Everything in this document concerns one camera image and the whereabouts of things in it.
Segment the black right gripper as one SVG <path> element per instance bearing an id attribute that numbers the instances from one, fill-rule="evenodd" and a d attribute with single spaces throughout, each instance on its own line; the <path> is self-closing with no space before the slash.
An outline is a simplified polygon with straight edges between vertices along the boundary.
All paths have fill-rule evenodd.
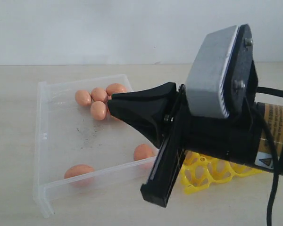
<path id="1" fill-rule="evenodd" d="M 151 89 L 115 93 L 108 101 L 112 116 L 160 148 L 140 191 L 145 201 L 161 207 L 167 206 L 188 151 L 254 167 L 258 148 L 254 141 L 256 117 L 246 97 L 240 115 L 212 119 L 190 114 L 184 85 L 180 86 L 176 101 L 168 99 L 175 94 L 176 84 L 167 82 Z"/>

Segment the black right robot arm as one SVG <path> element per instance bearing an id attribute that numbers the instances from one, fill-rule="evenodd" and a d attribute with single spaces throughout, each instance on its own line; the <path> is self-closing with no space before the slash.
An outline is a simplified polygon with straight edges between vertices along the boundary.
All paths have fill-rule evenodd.
<path id="1" fill-rule="evenodd" d="M 283 106 L 255 102 L 257 93 L 282 97 L 283 90 L 249 85 L 242 111 L 227 119 L 190 113 L 185 86 L 173 82 L 153 89 L 114 94 L 112 116 L 143 134 L 158 156 L 141 186 L 143 199 L 166 207 L 188 151 L 272 172 L 269 205 L 283 175 Z"/>

